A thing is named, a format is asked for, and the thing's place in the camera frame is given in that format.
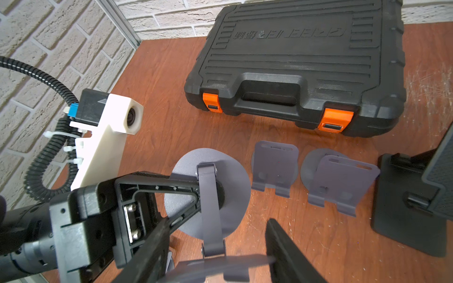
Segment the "grey phone stand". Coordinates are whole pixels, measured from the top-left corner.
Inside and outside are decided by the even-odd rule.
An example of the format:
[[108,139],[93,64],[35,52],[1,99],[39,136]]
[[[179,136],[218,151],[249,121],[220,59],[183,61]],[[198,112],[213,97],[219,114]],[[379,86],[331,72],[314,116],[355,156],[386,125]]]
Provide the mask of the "grey phone stand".
[[300,170],[309,191],[308,203],[324,207],[335,204],[337,211],[356,217],[356,207],[379,176],[377,166],[348,158],[331,149],[315,149],[307,154]]
[[[180,262],[160,279],[162,283],[203,283],[218,274],[228,283],[247,283],[250,268],[274,262],[266,255],[226,252],[225,238],[239,227],[251,197],[249,176],[240,162],[214,149],[195,149],[179,159],[170,178],[197,181],[201,189],[201,211],[179,229],[202,240],[202,259]],[[184,196],[164,197],[168,216],[187,203]]]

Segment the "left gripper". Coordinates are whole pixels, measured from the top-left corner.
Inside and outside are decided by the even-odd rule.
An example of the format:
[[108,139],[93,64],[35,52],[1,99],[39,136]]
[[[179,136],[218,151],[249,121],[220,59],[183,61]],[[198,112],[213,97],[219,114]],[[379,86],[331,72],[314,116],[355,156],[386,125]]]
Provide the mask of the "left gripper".
[[[163,217],[156,194],[188,203]],[[115,262],[123,271],[160,221],[177,230],[201,211],[197,181],[135,172],[7,211],[1,208],[1,281],[58,270],[63,283],[92,283]]]

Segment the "black phone stand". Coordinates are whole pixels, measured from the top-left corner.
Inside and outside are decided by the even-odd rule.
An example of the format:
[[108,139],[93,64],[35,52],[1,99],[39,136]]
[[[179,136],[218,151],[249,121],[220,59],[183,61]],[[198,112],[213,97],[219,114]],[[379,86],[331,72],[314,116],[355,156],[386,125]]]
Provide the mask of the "black phone stand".
[[433,257],[447,250],[453,218],[453,130],[437,148],[415,156],[383,154],[374,192],[372,229]]

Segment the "purple-grey phone stand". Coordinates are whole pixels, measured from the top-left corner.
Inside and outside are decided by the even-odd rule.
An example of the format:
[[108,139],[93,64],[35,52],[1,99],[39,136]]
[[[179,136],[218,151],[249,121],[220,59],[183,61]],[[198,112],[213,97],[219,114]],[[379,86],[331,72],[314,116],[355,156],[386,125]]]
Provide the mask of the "purple-grey phone stand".
[[295,145],[259,141],[252,155],[252,184],[256,191],[275,190],[280,197],[289,198],[290,189],[298,177],[299,150]]

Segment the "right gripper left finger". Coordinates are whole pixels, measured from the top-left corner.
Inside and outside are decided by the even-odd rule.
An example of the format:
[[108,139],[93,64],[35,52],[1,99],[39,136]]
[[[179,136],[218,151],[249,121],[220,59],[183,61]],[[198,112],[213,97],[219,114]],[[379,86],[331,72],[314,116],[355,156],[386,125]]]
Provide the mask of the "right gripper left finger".
[[162,219],[113,283],[156,283],[166,272],[170,228]]

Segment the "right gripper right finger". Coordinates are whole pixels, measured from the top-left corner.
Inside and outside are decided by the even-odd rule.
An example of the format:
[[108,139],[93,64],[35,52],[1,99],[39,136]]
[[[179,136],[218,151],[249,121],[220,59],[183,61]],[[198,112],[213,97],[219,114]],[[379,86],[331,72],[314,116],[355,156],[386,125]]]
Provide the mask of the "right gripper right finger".
[[272,282],[326,283],[275,219],[267,222],[265,243],[267,255],[275,258],[270,264]]

